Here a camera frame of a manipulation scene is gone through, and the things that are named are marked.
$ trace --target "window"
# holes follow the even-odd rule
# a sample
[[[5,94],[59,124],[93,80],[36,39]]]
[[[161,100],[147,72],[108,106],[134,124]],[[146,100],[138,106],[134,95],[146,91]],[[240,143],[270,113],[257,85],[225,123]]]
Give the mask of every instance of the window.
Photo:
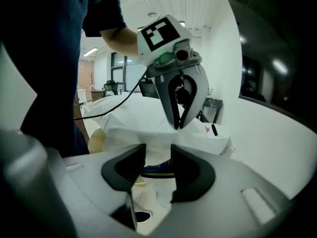
[[[259,65],[258,83],[256,77],[246,75],[252,71],[244,67],[240,98],[289,116],[316,132],[314,49],[307,45],[311,35],[302,13],[288,13],[299,11],[301,3],[228,1],[241,34],[243,60]]]
[[[119,55],[117,53],[111,54],[111,80],[124,85],[124,71],[125,71],[125,61],[126,57]]]
[[[139,64],[139,63],[140,63],[139,60],[135,58],[127,57],[127,65]]]
[[[117,53],[111,54],[111,68],[123,67],[124,56]]]
[[[242,96],[263,102],[267,101],[262,94],[262,87],[260,86],[262,83],[262,74],[262,68],[258,62],[243,56],[240,90]]]

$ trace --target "black cable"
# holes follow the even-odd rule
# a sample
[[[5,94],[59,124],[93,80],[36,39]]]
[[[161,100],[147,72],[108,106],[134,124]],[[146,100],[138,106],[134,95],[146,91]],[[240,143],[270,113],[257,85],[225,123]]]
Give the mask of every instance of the black cable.
[[[135,89],[138,87],[138,85],[141,83],[141,80],[144,78],[145,74],[147,73],[147,71],[144,72],[144,74],[142,75],[142,77],[140,78],[139,82],[135,85],[135,87],[132,89],[131,93],[128,95],[127,98],[125,98],[121,103],[119,103],[117,106],[115,106],[114,108],[110,109],[109,111],[99,114],[99,115],[95,115],[95,116],[90,116],[90,117],[81,117],[81,118],[74,118],[74,121],[77,120],[83,120],[83,119],[89,119],[89,118],[95,118],[95,117],[102,117],[110,112],[112,112],[113,110],[115,110],[116,108],[120,107],[127,99],[129,99],[129,97],[131,96],[131,94],[133,94],[133,92],[135,91]]]

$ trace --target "person's arm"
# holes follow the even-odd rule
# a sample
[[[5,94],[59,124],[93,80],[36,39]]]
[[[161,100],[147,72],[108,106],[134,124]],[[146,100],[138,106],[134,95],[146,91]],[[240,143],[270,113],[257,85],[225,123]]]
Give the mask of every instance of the person's arm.
[[[137,34],[129,28],[113,28],[100,31],[101,36],[112,50],[127,56],[138,58]]]

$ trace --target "ceiling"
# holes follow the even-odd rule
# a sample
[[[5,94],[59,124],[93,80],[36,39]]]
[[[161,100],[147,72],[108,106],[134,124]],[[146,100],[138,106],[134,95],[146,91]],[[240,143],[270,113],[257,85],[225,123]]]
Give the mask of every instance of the ceiling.
[[[171,14],[179,21],[185,21],[194,36],[200,36],[203,27],[211,28],[222,0],[120,0],[121,9],[127,26],[137,31],[138,27],[150,24],[161,15]],[[148,13],[155,12],[156,17]],[[99,50],[89,57],[82,57],[92,48]],[[93,60],[93,57],[104,52],[106,45],[102,38],[87,38],[82,33],[81,59]]]

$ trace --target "brick wall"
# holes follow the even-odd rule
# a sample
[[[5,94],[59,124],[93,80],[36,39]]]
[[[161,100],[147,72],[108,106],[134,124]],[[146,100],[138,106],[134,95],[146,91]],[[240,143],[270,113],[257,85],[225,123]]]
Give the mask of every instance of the brick wall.
[[[94,85],[94,61],[79,60],[77,89],[86,89],[87,101],[91,100],[91,78],[93,78]]]

